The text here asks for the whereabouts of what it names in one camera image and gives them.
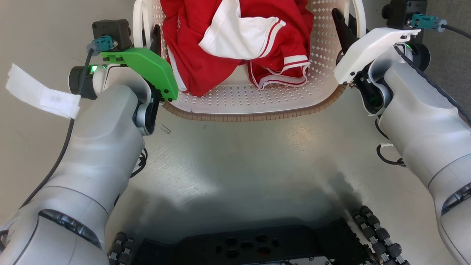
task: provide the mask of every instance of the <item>gray floor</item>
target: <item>gray floor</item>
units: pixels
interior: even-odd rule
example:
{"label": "gray floor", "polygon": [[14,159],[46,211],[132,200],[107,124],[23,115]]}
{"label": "gray floor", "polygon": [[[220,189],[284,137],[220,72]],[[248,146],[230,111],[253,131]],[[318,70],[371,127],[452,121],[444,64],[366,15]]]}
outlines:
{"label": "gray floor", "polygon": [[[429,0],[427,14],[446,19],[448,25],[471,32],[469,0]],[[471,113],[471,40],[449,30],[426,31],[423,43],[432,54],[426,74]]]}
{"label": "gray floor", "polygon": [[[379,13],[386,1],[364,2],[368,27],[384,23]],[[131,20],[132,5],[130,0],[1,2],[0,23],[8,26],[0,29],[0,83],[14,62],[46,86],[66,91],[69,70],[83,64],[91,22]],[[68,121],[0,89],[0,122],[2,222],[49,171]],[[455,264],[438,235],[427,190],[406,169],[377,157],[375,147],[385,139],[355,90],[321,113],[286,120],[206,123],[161,109],[157,122],[171,132],[158,129],[146,138],[148,165],[119,200],[106,227],[108,238],[124,230],[138,239],[173,243],[209,232],[316,226],[365,204],[411,264]]]}

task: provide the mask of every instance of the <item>black cable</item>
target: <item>black cable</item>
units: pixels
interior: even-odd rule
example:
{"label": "black cable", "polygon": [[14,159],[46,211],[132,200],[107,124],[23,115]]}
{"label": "black cable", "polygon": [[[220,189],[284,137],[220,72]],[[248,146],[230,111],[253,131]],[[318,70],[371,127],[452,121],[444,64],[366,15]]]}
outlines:
{"label": "black cable", "polygon": [[[83,71],[81,72],[81,75],[80,75],[79,91],[78,91],[77,95],[81,95],[81,92],[82,92],[82,89],[83,89],[83,84],[85,83],[86,72],[87,72],[87,70],[90,66],[90,60],[91,60],[92,54],[93,54],[93,49],[90,49],[89,52],[88,52],[88,55],[87,55],[87,59],[85,60],[85,67],[84,67],[84,69],[83,69]],[[55,164],[52,166],[51,170],[46,175],[46,177],[42,180],[42,182],[39,183],[39,185],[33,190],[33,192],[30,194],[30,196],[28,196],[28,198],[24,201],[24,203],[21,205],[20,209],[23,208],[28,203],[30,203],[30,201],[33,199],[34,196],[36,196],[36,194],[39,192],[39,190],[42,189],[42,187],[44,187],[44,185],[46,185],[46,183],[49,181],[49,179],[51,179],[52,175],[54,174],[54,172],[56,171],[56,169],[59,166],[60,162],[62,161],[62,158],[64,158],[65,151],[67,150],[67,146],[69,145],[69,142],[70,142],[70,137],[72,135],[72,130],[73,130],[74,123],[75,123],[75,120],[70,119],[69,128],[67,129],[67,135],[65,137],[64,145],[62,146],[59,157],[57,158]]]}
{"label": "black cable", "polygon": [[148,156],[148,153],[147,153],[147,149],[144,148],[144,153],[141,153],[141,156],[139,157],[139,168],[136,169],[136,171],[134,171],[132,174],[131,174],[131,177],[129,178],[133,178],[135,177],[137,174],[139,174],[139,172],[141,172],[144,167],[146,167],[146,164],[147,164],[147,156]]}
{"label": "black cable", "polygon": [[379,126],[379,124],[378,124],[378,119],[375,119],[375,120],[374,120],[374,126],[375,126],[376,129],[381,133],[381,135],[384,136],[384,138],[386,138],[386,139],[389,140],[389,137],[388,137],[385,133],[383,133],[383,131],[381,131],[380,126]]}
{"label": "black cable", "polygon": [[418,69],[414,63],[399,49],[398,46],[394,47],[398,54],[403,58],[404,61],[408,63],[421,77],[423,77],[431,86],[433,86],[442,96],[444,96],[451,105],[455,106],[458,109],[458,112],[464,116],[469,125],[471,125],[471,117],[466,113],[466,111],[452,98],[448,95],[443,89],[441,89],[433,80],[431,80],[426,74],[424,74],[420,69]]}
{"label": "black cable", "polygon": [[8,230],[2,230],[0,231],[0,251],[3,252],[5,250],[5,245],[3,244],[3,242],[1,241],[1,238],[4,236],[4,235],[8,235]]}
{"label": "black cable", "polygon": [[455,28],[455,27],[448,26],[448,25],[445,25],[445,24],[442,24],[441,27],[442,27],[442,28],[449,29],[449,30],[451,30],[451,31],[453,31],[453,32],[456,32],[456,33],[458,33],[458,34],[460,34],[460,35],[465,36],[465,37],[468,38],[468,39],[471,39],[471,34],[469,34],[469,33],[467,33],[467,32],[464,32],[464,31],[462,31],[461,29],[457,29],[457,28]]}
{"label": "black cable", "polygon": [[404,164],[404,161],[402,158],[399,158],[397,160],[397,162],[394,162],[394,161],[391,161],[391,160],[387,160],[384,158],[384,156],[382,156],[381,154],[381,145],[378,145],[378,147],[376,148],[376,153],[378,154],[378,156],[380,157],[380,159],[385,162],[385,163],[388,163],[390,165],[394,165],[394,166],[402,166],[402,167],[406,167],[406,165]]}

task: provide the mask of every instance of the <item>red and white jersey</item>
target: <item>red and white jersey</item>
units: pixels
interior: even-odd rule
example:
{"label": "red and white jersey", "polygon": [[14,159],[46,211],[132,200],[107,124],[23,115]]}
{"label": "red and white jersey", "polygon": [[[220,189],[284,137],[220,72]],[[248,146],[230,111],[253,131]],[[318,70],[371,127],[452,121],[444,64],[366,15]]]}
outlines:
{"label": "red and white jersey", "polygon": [[259,89],[307,82],[314,16],[306,0],[161,0],[179,87],[203,96],[247,63]]}

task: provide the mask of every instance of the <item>white laundry basket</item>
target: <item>white laundry basket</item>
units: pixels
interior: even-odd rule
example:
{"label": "white laundry basket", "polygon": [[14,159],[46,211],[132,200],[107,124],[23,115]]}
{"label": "white laundry basket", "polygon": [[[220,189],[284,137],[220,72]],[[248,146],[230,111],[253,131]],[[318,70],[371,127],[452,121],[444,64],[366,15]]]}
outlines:
{"label": "white laundry basket", "polygon": [[[160,0],[153,1],[154,5],[149,8],[153,16],[153,21],[152,17],[149,18],[150,23],[162,26],[165,15]],[[306,8],[314,14],[314,26],[311,33],[311,65],[305,86],[272,84],[265,90],[258,90],[249,81],[246,66],[240,66],[225,82],[203,97],[180,92],[178,100],[166,102],[164,108],[192,120],[259,121],[307,115],[330,106],[345,90],[345,86],[339,86],[333,75],[341,47],[332,9],[338,8],[348,17],[349,1],[313,0]],[[163,36],[161,40],[162,57],[166,59],[167,45]]]}

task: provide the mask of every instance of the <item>cable connector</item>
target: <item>cable connector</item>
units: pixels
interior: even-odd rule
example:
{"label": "cable connector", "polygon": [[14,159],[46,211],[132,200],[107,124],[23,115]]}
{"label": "cable connector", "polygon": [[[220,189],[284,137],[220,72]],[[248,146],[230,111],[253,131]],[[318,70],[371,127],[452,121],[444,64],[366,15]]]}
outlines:
{"label": "cable connector", "polygon": [[414,14],[411,20],[408,20],[407,24],[414,28],[423,28],[423,29],[435,29],[438,32],[442,32],[445,29],[442,28],[442,25],[446,25],[446,19],[439,19],[435,16],[427,16],[423,14]]}
{"label": "cable connector", "polygon": [[87,51],[93,50],[92,56],[97,56],[103,51],[109,51],[118,46],[118,42],[114,41],[110,36],[103,36],[93,40],[87,45]]}

